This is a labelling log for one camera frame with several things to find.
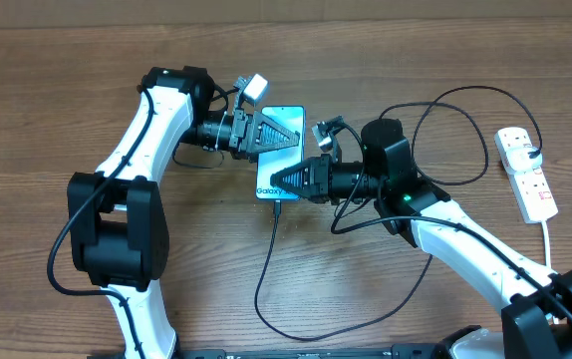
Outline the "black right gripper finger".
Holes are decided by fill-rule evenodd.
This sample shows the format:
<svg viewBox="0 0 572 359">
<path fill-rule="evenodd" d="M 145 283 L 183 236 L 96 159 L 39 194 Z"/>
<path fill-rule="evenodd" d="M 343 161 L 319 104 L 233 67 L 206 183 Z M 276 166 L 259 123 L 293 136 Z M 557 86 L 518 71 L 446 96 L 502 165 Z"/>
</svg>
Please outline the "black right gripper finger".
<svg viewBox="0 0 572 359">
<path fill-rule="evenodd" d="M 280 185 L 307 185 L 309 163 L 310 159 L 307 159 L 273 174 L 270 177 L 270 184 L 278 188 L 280 188 Z"/>
<path fill-rule="evenodd" d="M 303 198 L 309 201 L 314 201 L 316 199 L 316 190 L 311 185 L 280 185 L 280 188 L 287 194 L 296 196 L 297 198 Z"/>
</svg>

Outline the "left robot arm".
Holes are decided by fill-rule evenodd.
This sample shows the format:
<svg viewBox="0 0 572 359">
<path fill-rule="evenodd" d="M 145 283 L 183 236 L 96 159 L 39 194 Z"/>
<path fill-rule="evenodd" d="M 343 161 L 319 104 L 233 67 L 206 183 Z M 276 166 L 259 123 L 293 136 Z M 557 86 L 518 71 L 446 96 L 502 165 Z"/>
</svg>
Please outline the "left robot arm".
<svg viewBox="0 0 572 359">
<path fill-rule="evenodd" d="M 179 144 L 229 152 L 236 160 L 303 146 L 303 132 L 254 111 L 267 89 L 260 75 L 239 78 L 233 104 L 204 68 L 153 67 L 139 85 L 141 101 L 119 144 L 97 169 L 75 173 L 67 187 L 69 220 L 58 238 L 70 239 L 77 270 L 88 274 L 90 296 L 114 308 L 126 348 L 123 358 L 178 358 L 159 280 L 169 233 L 159 185 Z"/>
</svg>

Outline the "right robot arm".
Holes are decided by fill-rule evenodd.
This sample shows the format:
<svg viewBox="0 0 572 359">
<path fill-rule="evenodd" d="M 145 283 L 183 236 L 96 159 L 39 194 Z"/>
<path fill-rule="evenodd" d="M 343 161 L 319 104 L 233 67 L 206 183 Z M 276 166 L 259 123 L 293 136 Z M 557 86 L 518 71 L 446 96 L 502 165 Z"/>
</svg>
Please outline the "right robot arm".
<svg viewBox="0 0 572 359">
<path fill-rule="evenodd" d="M 400 121 L 361 131 L 359 162 L 338 153 L 339 119 L 313 133 L 324 154 L 272 175 L 270 182 L 312 202 L 373 199 L 376 223 L 447 264 L 500 315 L 502 329 L 469 326 L 436 344 L 441 358 L 572 358 L 572 270 L 559 274 L 475 223 L 449 194 L 418 173 Z"/>
</svg>

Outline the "blue Samsung Galaxy smartphone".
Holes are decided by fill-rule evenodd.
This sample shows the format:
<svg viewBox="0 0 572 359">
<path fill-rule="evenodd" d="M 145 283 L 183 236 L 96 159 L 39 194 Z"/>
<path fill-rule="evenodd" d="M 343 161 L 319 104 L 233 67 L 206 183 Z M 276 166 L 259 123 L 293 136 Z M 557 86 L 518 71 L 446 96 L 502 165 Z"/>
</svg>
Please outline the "blue Samsung Galaxy smartphone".
<svg viewBox="0 0 572 359">
<path fill-rule="evenodd" d="M 300 135 L 299 145 L 259 155 L 255 195 L 259 200 L 295 201 L 297 194 L 270 184 L 275 173 L 299 164 L 304 154 L 305 109 L 302 106 L 267 106 L 261 113 L 291 132 Z"/>
</svg>

